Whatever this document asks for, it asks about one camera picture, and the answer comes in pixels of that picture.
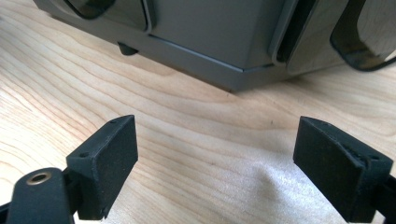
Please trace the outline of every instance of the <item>black rubber foot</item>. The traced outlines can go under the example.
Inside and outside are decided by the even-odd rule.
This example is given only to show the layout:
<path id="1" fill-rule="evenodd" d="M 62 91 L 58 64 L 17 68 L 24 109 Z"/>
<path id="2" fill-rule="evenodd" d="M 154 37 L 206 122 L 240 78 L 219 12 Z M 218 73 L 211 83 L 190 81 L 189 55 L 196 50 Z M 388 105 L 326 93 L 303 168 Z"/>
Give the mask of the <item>black rubber foot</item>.
<path id="1" fill-rule="evenodd" d="M 137 49 L 133 49 L 125 44 L 122 44 L 121 42 L 117 42 L 117 43 L 119 44 L 121 54 L 123 55 L 130 56 L 139 52 Z"/>

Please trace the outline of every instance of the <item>clamp jaw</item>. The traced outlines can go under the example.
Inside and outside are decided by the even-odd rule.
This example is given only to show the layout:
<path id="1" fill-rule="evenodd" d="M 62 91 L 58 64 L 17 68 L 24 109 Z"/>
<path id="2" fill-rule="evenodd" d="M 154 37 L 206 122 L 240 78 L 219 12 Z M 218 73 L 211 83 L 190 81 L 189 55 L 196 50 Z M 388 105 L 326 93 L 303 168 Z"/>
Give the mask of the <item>clamp jaw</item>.
<path id="1" fill-rule="evenodd" d="M 74 223 L 107 217 L 137 162 L 134 116 L 113 119 L 66 157 L 67 168 L 22 177 L 12 201 L 0 206 L 0 223 Z"/>
<path id="2" fill-rule="evenodd" d="M 389 157 L 330 123 L 301 117 L 293 159 L 346 222 L 370 223 L 378 210 L 396 223 Z"/>

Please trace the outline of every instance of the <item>screw hole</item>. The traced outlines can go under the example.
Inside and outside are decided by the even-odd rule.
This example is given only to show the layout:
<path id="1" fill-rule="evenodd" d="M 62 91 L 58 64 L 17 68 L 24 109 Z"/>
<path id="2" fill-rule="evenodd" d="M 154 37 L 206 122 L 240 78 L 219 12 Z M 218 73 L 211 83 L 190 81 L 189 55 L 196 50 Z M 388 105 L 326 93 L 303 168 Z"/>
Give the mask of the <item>screw hole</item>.
<path id="1" fill-rule="evenodd" d="M 377 156 L 370 156 L 370 159 L 372 159 L 372 161 L 379 161 L 379 158 Z"/>
<path id="2" fill-rule="evenodd" d="M 86 157 L 88 157 L 89 155 L 90 155 L 89 152 L 82 152 L 82 153 L 79 154 L 79 156 L 80 156 L 81 158 L 86 158 Z"/>
<path id="3" fill-rule="evenodd" d="M 50 173 L 45 172 L 45 173 L 33 175 L 26 181 L 26 183 L 28 185 L 39 185 L 41 183 L 46 182 L 48 179 L 50 179 Z"/>

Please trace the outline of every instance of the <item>wooden table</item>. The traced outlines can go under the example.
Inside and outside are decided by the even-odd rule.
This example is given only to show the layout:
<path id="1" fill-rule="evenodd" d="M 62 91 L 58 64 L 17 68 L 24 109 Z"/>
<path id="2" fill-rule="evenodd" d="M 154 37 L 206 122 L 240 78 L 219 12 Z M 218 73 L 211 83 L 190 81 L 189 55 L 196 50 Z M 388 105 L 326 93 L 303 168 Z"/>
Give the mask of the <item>wooden table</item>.
<path id="1" fill-rule="evenodd" d="M 0 204 L 20 177 L 65 168 L 66 155 L 127 114 L 139 162 L 105 223 L 344 223 L 293 164 L 300 116 L 396 160 L 396 68 L 338 67 L 229 93 L 124 57 L 33 1 L 3 0 L 0 79 Z"/>

